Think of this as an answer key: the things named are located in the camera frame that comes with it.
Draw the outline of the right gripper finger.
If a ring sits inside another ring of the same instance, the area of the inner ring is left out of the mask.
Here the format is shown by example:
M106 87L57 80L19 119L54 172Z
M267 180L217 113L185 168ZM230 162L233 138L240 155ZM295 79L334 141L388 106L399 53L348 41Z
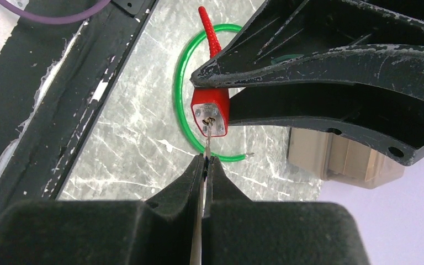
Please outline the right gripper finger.
M207 159L202 264L369 264L357 224L336 203L257 202Z
M0 264L189 264L205 160L148 200L36 201L0 218Z

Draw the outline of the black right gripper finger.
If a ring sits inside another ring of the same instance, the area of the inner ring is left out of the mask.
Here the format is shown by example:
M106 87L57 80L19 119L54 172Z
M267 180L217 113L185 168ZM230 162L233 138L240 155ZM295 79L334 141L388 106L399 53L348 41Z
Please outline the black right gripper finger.
M248 87L231 98L229 124L333 133L404 166L424 158L424 101L383 88L330 83Z
M265 1L190 80L363 84L424 101L424 1Z

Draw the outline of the red cable padlock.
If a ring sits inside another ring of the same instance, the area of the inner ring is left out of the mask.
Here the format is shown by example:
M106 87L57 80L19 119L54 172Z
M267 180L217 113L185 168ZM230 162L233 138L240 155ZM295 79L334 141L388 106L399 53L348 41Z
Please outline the red cable padlock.
M221 51L221 45L205 7L200 6L198 12L208 41L210 58L213 58ZM204 136L227 135L230 113L230 95L227 89L195 88L190 107L194 121Z

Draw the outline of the green cable lock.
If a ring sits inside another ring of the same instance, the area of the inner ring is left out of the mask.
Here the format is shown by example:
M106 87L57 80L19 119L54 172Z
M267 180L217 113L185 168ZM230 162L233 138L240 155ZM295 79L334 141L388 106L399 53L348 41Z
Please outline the green cable lock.
M236 24L216 24L213 26L214 30L217 32L228 31L232 33L239 33L242 29L242 26ZM184 103L183 103L183 82L184 75L186 71L187 64L196 50L196 48L206 39L205 30L200 31L195 34L186 44L180 56L178 58L178 62L176 63L174 75L173 75L173 106L174 111L176 113L176 118L183 133L183 136L187 140L187 142L191 145L193 149L198 151L199 153L203 152L205 147L203 144L194 136L190 126L187 122L187 117L184 111ZM252 152L243 153L240 155L232 155L232 156L224 156L219 155L217 153L213 153L213 156L218 157L221 162L239 162L243 161L247 158L253 157L255 154Z

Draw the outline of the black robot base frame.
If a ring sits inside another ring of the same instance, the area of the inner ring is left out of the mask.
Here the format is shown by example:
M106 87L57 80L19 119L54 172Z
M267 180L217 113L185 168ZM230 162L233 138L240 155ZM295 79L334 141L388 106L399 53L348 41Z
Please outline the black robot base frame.
M69 25L19 19L0 52L0 215L54 200L156 1L110 1Z

